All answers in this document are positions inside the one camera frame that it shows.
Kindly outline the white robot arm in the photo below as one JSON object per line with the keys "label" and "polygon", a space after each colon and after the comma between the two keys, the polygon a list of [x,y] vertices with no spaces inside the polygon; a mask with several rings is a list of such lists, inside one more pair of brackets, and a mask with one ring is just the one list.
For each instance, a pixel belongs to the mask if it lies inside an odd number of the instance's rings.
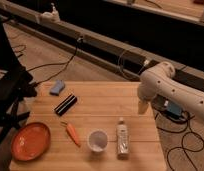
{"label": "white robot arm", "polygon": [[169,62],[146,69],[140,75],[139,99],[147,103],[161,95],[204,121],[204,92],[174,81],[174,76],[175,68]]}

